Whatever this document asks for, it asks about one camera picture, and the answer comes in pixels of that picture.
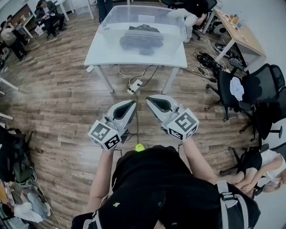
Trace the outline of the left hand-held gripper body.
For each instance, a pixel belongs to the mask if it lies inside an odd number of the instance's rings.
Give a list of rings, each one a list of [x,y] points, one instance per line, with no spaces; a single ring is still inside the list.
[[[110,150],[119,143],[124,143],[128,134],[128,125],[133,117],[116,119],[113,116],[105,116],[100,121],[96,120],[90,129],[88,136],[94,143],[104,150]]]

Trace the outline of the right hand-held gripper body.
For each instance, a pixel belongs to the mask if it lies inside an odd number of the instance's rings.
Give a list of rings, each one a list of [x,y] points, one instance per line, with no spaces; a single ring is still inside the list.
[[[161,109],[166,113],[163,115],[162,129],[167,134],[185,141],[197,131],[199,120],[189,108],[164,104]]]

